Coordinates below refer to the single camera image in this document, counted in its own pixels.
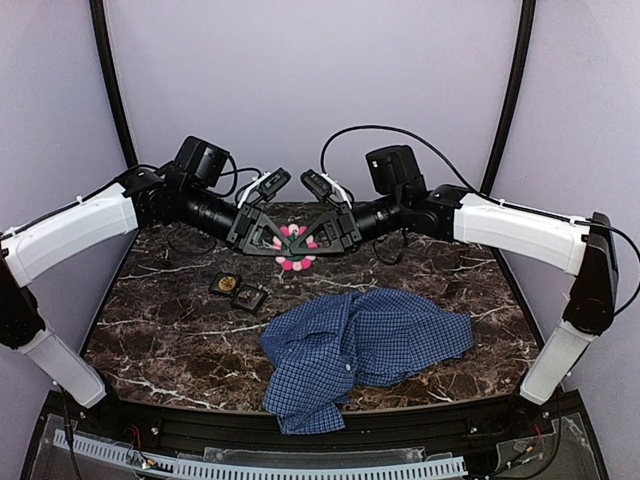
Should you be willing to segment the blue checkered shirt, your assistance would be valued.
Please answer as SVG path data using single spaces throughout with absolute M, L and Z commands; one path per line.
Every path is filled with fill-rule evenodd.
M 406 291 L 326 295 L 273 318 L 260 338 L 274 367 L 263 406 L 301 416 L 392 387 L 472 348 L 469 315 Z

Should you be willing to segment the pink flower brooch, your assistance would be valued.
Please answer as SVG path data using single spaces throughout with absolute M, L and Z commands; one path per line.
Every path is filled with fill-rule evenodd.
M 290 242 L 288 246 L 283 244 L 279 236 L 272 238 L 271 248 L 277 252 L 275 261 L 283 271 L 300 272 L 312 267 L 316 257 L 311 251 L 317 249 L 318 244 L 312 235 L 306 236 L 303 243 L 298 241 L 301 236 L 307 233 L 307 230 L 307 226 L 299 226 L 294 223 L 281 226 L 281 235 Z

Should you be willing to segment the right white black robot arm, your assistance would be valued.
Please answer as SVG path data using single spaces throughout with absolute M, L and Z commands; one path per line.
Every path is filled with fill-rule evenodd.
M 618 268 L 608 217 L 563 217 L 484 198 L 455 185 L 430 190 L 407 145 L 374 150 L 365 160 L 379 199 L 336 204 L 305 232 L 292 236 L 289 253 L 338 255 L 407 230 L 508 251 L 574 276 L 559 325 L 519 387 L 519 396 L 528 403 L 546 403 L 591 342 L 613 323 Z M 311 235 L 319 243 L 313 250 L 307 243 Z

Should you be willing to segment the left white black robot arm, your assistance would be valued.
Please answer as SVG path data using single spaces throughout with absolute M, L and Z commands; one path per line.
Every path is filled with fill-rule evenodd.
M 213 192 L 226 164 L 221 147 L 187 137 L 161 167 L 136 165 L 105 186 L 1 236 L 1 343 L 29 358 L 81 407 L 108 396 L 105 381 L 45 320 L 31 284 L 70 259 L 116 237 L 180 223 L 247 256 L 279 256 L 289 241 L 248 199 L 272 199 L 290 179 L 283 169 L 258 176 L 237 204 Z

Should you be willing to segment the gold round brooch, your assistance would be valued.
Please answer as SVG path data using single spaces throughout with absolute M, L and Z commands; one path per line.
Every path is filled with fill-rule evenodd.
M 237 279 L 234 276 L 223 276 L 218 281 L 217 287 L 221 292 L 233 292 L 237 287 Z

